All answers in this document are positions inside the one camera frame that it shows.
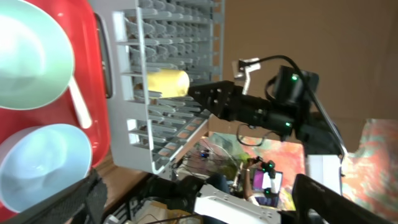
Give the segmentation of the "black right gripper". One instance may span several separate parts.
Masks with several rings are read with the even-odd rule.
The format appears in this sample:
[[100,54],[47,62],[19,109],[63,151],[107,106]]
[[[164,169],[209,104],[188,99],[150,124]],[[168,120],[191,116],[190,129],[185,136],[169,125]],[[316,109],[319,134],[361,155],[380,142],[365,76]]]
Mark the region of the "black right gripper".
[[234,83],[231,81],[202,83],[191,86],[188,96],[219,119],[261,127],[272,131],[283,140],[292,134],[291,114],[259,97],[233,96],[233,90]]

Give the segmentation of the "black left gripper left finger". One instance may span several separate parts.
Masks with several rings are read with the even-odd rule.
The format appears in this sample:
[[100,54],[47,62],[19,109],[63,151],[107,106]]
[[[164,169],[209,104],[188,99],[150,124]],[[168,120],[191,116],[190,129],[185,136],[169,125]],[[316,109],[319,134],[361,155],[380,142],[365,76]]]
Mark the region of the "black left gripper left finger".
[[95,224],[102,222],[108,189],[92,170],[88,177],[14,215],[3,224]]

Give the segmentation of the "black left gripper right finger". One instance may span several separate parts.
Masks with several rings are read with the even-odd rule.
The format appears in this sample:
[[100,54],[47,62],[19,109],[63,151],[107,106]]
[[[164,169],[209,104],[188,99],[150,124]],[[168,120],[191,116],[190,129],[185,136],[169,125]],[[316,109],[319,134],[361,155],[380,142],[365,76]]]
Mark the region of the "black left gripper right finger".
[[331,224],[383,224],[385,219],[351,202],[304,174],[295,177],[292,198],[296,222],[309,223],[309,210],[314,210]]

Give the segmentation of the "yellow plastic cup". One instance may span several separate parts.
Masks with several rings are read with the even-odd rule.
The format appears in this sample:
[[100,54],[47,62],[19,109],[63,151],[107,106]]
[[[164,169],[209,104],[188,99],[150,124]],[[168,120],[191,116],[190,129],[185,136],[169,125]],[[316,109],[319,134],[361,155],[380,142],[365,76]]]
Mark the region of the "yellow plastic cup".
[[147,74],[147,84],[150,91],[160,92],[162,98],[173,98],[188,93],[190,79],[183,70],[161,69]]

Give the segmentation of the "light blue bowl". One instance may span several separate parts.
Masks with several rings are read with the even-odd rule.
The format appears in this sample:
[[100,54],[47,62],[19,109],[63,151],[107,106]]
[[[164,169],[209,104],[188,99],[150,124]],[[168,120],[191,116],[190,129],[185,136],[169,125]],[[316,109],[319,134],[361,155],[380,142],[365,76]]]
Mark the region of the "light blue bowl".
[[19,213],[84,179],[90,171],[88,136],[69,124],[34,126],[1,143],[1,203]]

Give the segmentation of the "white plastic spoon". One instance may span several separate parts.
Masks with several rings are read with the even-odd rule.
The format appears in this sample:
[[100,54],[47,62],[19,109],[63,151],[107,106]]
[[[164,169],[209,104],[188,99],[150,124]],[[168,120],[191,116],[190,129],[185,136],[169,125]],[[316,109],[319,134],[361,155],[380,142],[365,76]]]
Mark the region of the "white plastic spoon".
[[71,77],[68,87],[80,127],[83,129],[90,128],[93,123],[91,115],[74,76]]

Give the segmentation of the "pale green bowl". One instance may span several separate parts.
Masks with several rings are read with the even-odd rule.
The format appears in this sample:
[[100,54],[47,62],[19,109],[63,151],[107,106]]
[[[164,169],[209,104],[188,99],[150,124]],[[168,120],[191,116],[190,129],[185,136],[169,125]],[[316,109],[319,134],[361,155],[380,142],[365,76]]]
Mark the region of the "pale green bowl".
[[57,100],[75,71],[58,22],[27,1],[1,0],[1,107],[32,110]]

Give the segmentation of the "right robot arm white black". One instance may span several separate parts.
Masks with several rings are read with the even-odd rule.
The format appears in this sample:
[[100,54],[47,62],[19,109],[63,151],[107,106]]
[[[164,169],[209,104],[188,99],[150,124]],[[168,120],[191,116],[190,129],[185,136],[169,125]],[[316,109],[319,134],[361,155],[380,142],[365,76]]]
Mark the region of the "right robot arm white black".
[[338,194],[342,193],[342,163],[347,153],[338,128],[317,101],[319,76],[281,66],[266,83],[265,98],[247,95],[246,86],[231,81],[202,83],[188,89],[200,106],[219,119],[239,121],[250,129],[264,128],[280,141],[290,136],[303,145],[305,173]]

